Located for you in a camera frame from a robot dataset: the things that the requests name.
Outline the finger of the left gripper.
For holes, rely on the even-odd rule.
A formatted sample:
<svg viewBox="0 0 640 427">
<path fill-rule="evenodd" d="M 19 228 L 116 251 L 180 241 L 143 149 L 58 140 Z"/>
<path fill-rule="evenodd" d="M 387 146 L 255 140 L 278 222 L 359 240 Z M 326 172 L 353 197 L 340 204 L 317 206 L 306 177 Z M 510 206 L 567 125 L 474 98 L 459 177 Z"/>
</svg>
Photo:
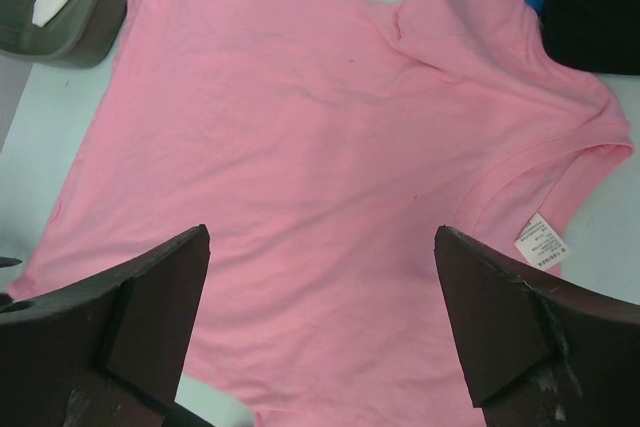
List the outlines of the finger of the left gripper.
<svg viewBox="0 0 640 427">
<path fill-rule="evenodd" d="M 11 257 L 0 257 L 0 268 L 13 268 L 22 263 L 21 259 L 11 258 Z"/>
</svg>

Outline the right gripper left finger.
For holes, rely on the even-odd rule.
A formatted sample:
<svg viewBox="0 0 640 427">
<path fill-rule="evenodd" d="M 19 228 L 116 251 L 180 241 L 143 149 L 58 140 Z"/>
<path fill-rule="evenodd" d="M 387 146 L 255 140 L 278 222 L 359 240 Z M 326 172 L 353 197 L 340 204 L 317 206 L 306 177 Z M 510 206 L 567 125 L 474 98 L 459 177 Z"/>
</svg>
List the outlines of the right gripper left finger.
<svg viewBox="0 0 640 427">
<path fill-rule="evenodd" d="M 176 393 L 209 244 L 198 225 L 52 292 L 2 294 L 2 425 L 206 425 Z"/>
</svg>

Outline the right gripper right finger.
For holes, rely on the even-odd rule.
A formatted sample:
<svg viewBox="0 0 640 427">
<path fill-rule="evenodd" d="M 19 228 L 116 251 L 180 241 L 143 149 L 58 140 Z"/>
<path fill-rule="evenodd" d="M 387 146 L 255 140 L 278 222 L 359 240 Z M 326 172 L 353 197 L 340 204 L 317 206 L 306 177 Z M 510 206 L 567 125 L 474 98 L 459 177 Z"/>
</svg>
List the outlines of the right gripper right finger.
<svg viewBox="0 0 640 427">
<path fill-rule="evenodd" d="M 449 226 L 434 245 L 464 379 L 486 425 L 638 425 L 638 305 Z"/>
</svg>

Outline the pink t shirt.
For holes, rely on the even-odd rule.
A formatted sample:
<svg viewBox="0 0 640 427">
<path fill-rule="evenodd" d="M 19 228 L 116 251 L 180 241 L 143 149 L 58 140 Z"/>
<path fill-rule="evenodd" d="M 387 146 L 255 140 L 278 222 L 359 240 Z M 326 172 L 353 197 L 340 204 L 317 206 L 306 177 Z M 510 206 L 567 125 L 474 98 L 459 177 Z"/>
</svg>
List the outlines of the pink t shirt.
<svg viewBox="0 0 640 427">
<path fill-rule="evenodd" d="M 186 373 L 262 426 L 480 426 L 433 255 L 517 257 L 633 152 L 615 95 L 524 0 L 128 0 L 23 300 L 197 224 Z"/>
</svg>

